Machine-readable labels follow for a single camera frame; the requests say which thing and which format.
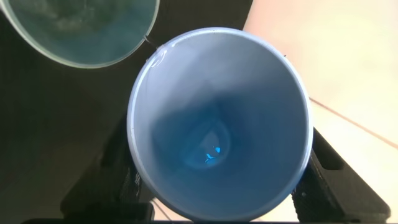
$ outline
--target black background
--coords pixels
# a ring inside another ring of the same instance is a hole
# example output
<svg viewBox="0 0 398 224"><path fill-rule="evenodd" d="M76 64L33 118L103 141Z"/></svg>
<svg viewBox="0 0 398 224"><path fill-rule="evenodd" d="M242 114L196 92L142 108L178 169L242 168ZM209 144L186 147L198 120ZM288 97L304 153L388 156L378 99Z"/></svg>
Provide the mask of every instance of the black background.
<svg viewBox="0 0 398 224"><path fill-rule="evenodd" d="M201 27L242 29L251 3L162 0L150 38L161 45ZM0 15L0 223L62 216L62 198L126 113L154 50L144 42L116 65L71 68L36 52Z"/></svg>

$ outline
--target blue cup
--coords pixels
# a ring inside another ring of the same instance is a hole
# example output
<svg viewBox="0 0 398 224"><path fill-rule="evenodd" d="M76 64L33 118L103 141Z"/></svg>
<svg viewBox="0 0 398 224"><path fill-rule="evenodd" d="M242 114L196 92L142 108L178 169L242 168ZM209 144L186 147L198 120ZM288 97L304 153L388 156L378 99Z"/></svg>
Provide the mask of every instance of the blue cup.
<svg viewBox="0 0 398 224"><path fill-rule="evenodd" d="M287 59L226 28L161 46L134 84L127 115L142 179L191 220L251 220L272 210L302 176L312 128Z"/></svg>

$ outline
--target black holder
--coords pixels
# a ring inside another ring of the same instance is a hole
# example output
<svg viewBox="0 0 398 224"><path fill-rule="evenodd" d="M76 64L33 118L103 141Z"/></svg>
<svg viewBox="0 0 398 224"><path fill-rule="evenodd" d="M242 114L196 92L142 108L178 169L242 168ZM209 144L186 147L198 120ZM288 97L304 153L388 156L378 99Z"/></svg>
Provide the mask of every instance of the black holder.
<svg viewBox="0 0 398 224"><path fill-rule="evenodd" d="M292 192L298 220L385 223L391 214L388 205L315 128L312 149L303 177ZM131 159L123 118L104 153L63 199L61 211L65 219L26 223L153 222L153 206L139 203L140 188L141 179Z"/></svg>

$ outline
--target liquid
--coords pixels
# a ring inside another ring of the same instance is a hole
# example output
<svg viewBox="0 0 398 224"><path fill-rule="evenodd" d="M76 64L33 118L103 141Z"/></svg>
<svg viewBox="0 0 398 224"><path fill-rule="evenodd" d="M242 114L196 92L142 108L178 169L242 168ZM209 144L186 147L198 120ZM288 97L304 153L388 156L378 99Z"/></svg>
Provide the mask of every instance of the liquid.
<svg viewBox="0 0 398 224"><path fill-rule="evenodd" d="M185 165L193 169L206 169L222 163L229 154L231 138L220 119L198 123L187 135L180 153Z"/></svg>

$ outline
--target cup rim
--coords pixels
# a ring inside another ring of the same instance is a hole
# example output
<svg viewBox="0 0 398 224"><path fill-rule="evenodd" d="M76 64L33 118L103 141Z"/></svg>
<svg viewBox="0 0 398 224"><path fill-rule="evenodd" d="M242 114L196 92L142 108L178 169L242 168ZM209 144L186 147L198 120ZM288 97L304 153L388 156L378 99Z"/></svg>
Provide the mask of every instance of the cup rim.
<svg viewBox="0 0 398 224"><path fill-rule="evenodd" d="M188 211L183 211L176 206L172 205L169 203L161 194L159 194L158 190L159 187L153 183L153 181L149 178L147 175L147 172L139 158L139 155L135 153L137 149L136 145L136 137L134 134L134 112L135 112L135 106L136 106L136 100L137 100L137 93L139 91L139 88L142 84L143 79L145 78L146 74L150 70L151 65L153 65L158 57L161 57L163 52L169 48L173 47L175 44L178 42L181 42L185 39L188 39L190 37L196 36L196 35L203 35L203 34L214 34L214 33L221 33L221 34L229 34L229 35L236 35L239 37L242 37L247 40L251 40L270 52L274 54L275 57L277 57L286 67L286 69L290 72L292 78L297 84L297 87L300 89L301 93L301 99L305 103L305 109L306 109L306 124L307 124L307 130L306 130L306 142L304 144L305 151L300 158L300 165L297 168L297 170L294 172L292 178L288 182L288 184L285 185L285 187L277 194L271 201L268 201L265 203L261 208L258 208L255 211L252 211L251 213L245 213L245 214L237 214L234 217L230 218L214 218L214 217L206 217L206 216L198 216L193 213L189 213ZM154 193L154 195L166 206L171 208L173 211L176 213L185 216L191 220L209 220L209 221L231 221L231 220L253 220L257 217L260 217L261 215L266 214L267 212L271 211L274 209L278 204L280 204L289 194L293 191L295 186L298 184L299 180L301 179L301 176L308 164L308 160L310 158L310 153L312 150L312 139L313 139L313 120L312 120L312 111L310 107L310 99L308 97L307 91L304 88L303 81L300 78L299 74L297 71L294 69L292 64L278 51L276 50L271 44L266 42L265 40L262 40L252 34L249 34L245 31L242 30L237 30L237 29L231 29L231 28L224 28L224 27L208 27L208 28L202 28L202 29L197 29L197 30L192 30L190 32L186 32L184 34L181 34L172 40L168 41L166 44L162 45L157 49L157 51L147 60L141 71L139 72L136 81L134 83L134 86L132 88L132 92L130 95L130 100L129 100L129 105L127 109L127 139L129 143L129 149L131 152L132 159L136 165L136 168L138 172L140 173L141 178L147 184L148 188Z"/></svg>
<svg viewBox="0 0 398 224"><path fill-rule="evenodd" d="M152 31L152 28L155 24L157 14L159 11L159 6L160 6L160 0L155 0L155 11L154 15L152 18L152 21L150 22L150 25L148 27L148 30L146 32L146 35L149 35L149 33ZM38 52L40 52L42 55L48 57L51 60L54 60L58 63L61 63L63 65L68 65L70 67L75 67L75 68L103 68L107 67L110 65L114 65L128 56L130 56L132 53L134 53L141 45L144 43L145 39L142 37L141 41L126 55L123 55L113 61L110 62L105 62L105 63L94 63L94 64L85 64L85 63L77 63L73 62L71 60L67 60L63 57L59 57L56 54L53 54L51 51L47 50L45 47L40 45L24 28L24 26L19 22L19 19L17 16L14 14L14 11L12 10L12 7L9 4L9 0L0 0L0 11L3 11L4 15L6 15L8 21L11 23L11 25L14 27L14 29L18 32L18 34L34 49L36 49Z"/></svg>

